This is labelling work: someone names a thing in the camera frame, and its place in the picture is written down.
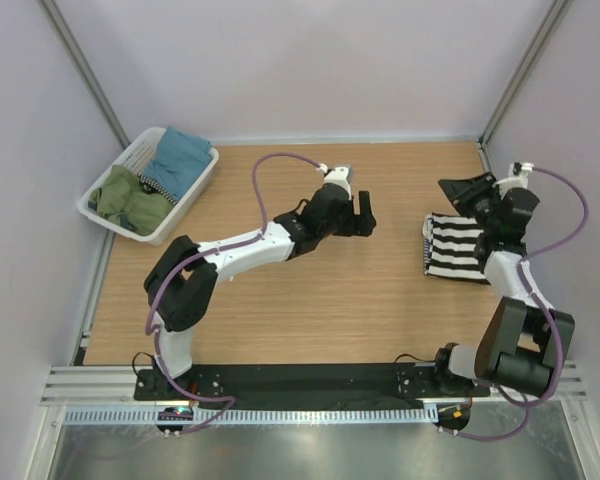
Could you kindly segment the white plastic laundry basket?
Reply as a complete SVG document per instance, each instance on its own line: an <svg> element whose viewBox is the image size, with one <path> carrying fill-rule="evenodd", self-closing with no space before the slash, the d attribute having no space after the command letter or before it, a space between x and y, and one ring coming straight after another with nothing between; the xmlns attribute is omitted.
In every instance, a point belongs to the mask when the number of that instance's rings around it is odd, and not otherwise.
<svg viewBox="0 0 600 480"><path fill-rule="evenodd" d="M78 211L117 235L161 245L211 180L220 154L203 138L151 127L78 201Z"/></svg>

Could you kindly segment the dark striped garment in basket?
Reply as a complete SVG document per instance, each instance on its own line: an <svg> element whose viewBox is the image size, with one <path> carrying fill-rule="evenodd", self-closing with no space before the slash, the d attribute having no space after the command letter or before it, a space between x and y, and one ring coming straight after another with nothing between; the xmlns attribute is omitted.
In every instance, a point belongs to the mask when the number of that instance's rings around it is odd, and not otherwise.
<svg viewBox="0 0 600 480"><path fill-rule="evenodd" d="M147 194L160 194L167 201L169 201L172 205L177 203L177 199L174 198L171 193L165 189L157 180L152 179L150 177L139 175L138 176L139 183L143 189L143 191Z"/></svg>

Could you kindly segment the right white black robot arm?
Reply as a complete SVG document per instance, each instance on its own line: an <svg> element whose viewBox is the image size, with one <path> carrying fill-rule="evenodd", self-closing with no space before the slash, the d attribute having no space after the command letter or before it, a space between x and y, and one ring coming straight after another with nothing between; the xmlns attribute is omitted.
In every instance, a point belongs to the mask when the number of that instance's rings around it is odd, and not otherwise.
<svg viewBox="0 0 600 480"><path fill-rule="evenodd" d="M432 387L452 396L476 381L531 395L536 402L549 398L575 321L546 300L530 273L523 237L539 198L523 173L502 181L485 173L438 184L458 214L476 221L481 233L473 256L500 301L477 347L449 343L438 350Z"/></svg>

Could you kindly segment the blue white striped tank top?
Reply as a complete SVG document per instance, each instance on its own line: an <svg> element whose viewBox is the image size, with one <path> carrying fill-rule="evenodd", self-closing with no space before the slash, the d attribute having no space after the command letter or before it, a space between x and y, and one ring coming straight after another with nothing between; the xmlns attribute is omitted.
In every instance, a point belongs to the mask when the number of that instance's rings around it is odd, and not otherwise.
<svg viewBox="0 0 600 480"><path fill-rule="evenodd" d="M429 265L432 255L432 238L433 238L433 215L428 214L425 216L422 226L422 237L423 237L423 271L424 274L428 274Z"/></svg>

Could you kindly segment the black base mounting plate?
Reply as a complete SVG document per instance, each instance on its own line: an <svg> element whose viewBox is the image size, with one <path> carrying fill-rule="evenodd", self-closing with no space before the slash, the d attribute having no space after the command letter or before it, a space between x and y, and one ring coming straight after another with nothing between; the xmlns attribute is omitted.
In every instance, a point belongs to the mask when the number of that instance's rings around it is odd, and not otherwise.
<svg viewBox="0 0 600 480"><path fill-rule="evenodd" d="M487 398L490 390L466 379L438 374L432 363L352 364L197 364L176 379L189 393L233 396L244 403L257 396L291 401L331 397L335 402L356 393L403 399Z"/></svg>

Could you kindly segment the olive green garment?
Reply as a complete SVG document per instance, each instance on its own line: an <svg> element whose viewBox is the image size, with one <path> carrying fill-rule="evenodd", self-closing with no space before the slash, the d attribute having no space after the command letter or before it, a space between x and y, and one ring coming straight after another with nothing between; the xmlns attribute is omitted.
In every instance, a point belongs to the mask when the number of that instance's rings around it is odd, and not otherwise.
<svg viewBox="0 0 600 480"><path fill-rule="evenodd" d="M87 205L104 220L139 236L151 235L173 209L166 197L146 191L140 178L121 165L111 168Z"/></svg>

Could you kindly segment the black white striped garment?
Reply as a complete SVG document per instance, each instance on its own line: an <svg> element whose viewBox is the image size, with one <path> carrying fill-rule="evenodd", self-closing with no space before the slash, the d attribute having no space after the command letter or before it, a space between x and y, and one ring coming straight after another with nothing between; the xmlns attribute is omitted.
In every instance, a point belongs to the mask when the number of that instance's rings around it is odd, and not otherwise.
<svg viewBox="0 0 600 480"><path fill-rule="evenodd" d="M488 285L474 256L482 229L470 217L433 215L432 255L425 276Z"/></svg>

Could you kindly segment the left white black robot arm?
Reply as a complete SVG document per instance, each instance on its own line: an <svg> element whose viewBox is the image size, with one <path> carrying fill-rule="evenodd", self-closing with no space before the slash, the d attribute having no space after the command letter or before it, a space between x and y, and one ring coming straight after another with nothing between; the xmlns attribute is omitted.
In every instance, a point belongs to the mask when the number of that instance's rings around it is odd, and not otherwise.
<svg viewBox="0 0 600 480"><path fill-rule="evenodd" d="M150 305L145 333L154 337L158 389L172 400L190 392L193 328L207 313L216 286L308 254L330 236L368 237L376 225L369 192L354 198L326 183L262 230L216 242L195 243L186 235L172 241L144 281Z"/></svg>

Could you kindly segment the teal folded cloth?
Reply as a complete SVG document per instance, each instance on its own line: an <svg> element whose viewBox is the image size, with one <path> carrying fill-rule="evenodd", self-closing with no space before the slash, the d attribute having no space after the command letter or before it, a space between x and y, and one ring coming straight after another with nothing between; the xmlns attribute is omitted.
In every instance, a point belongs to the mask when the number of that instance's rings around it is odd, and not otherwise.
<svg viewBox="0 0 600 480"><path fill-rule="evenodd" d="M157 180L177 202L212 161L211 143L169 126L141 175Z"/></svg>

